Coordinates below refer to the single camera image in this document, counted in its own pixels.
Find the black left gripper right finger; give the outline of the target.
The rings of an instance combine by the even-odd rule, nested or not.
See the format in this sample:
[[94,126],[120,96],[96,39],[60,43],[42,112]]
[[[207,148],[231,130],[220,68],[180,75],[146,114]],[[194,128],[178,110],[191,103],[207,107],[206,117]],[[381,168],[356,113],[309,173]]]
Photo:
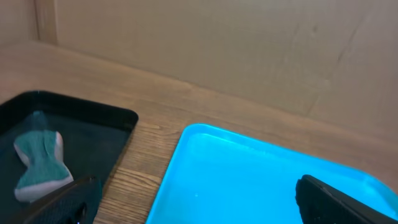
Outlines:
[[311,175],[303,175],[295,191],[303,224],[397,224]]

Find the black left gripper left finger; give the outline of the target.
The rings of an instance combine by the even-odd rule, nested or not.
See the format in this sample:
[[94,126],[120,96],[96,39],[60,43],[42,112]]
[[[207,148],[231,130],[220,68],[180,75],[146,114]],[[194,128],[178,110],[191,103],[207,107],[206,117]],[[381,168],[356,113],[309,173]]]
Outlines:
[[102,199],[99,178],[75,180],[34,201],[9,219],[12,224],[92,224]]

